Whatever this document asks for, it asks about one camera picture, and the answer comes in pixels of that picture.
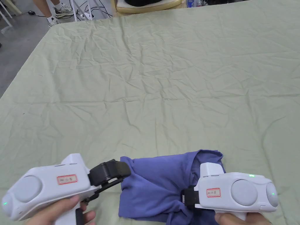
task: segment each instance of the sneaker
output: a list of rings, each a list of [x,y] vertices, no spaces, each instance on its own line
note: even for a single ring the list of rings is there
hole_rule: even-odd
[[[51,28],[51,27],[53,27],[53,26],[55,26],[57,24],[60,24],[60,22],[58,21],[58,19],[53,18],[52,21],[51,21],[51,23],[49,23],[49,28]]]
[[[53,7],[55,9],[55,17],[56,18],[62,18],[65,16],[72,16],[73,13],[73,9],[70,6],[67,6],[66,4],[61,4],[61,9],[58,10],[55,7]]]

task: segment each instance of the plastic bottle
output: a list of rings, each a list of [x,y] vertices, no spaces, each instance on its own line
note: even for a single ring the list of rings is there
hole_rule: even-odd
[[[187,8],[193,8],[194,7],[194,0],[186,0]]]
[[[197,7],[203,6],[203,0],[197,0]]]

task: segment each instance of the trigger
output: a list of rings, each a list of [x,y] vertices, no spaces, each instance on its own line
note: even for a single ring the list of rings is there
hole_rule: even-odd
[[[76,225],[84,225],[84,217],[83,217],[83,210],[81,208],[76,209]]]

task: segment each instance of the white label sticker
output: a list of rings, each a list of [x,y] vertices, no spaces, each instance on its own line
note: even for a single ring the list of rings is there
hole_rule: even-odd
[[[77,176],[75,174],[57,177],[57,182],[59,185],[75,183],[77,181]]]
[[[211,188],[206,190],[208,198],[221,197],[221,190],[219,188]]]

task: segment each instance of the round gray button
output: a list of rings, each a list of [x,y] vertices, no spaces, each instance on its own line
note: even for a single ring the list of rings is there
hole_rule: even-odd
[[[13,193],[20,202],[29,202],[42,190],[42,182],[34,176],[24,177],[19,180],[13,189]]]
[[[247,180],[237,180],[231,186],[231,196],[243,206],[251,206],[257,199],[256,187]]]
[[[278,196],[277,196],[277,191],[276,191],[274,184],[268,183],[267,187],[266,187],[266,191],[267,191],[267,197],[268,197],[269,203],[273,207],[277,207],[278,206]]]
[[[10,217],[11,213],[13,211],[13,200],[11,198],[10,194],[6,194],[3,198],[2,198],[2,208],[5,212],[5,214]]]

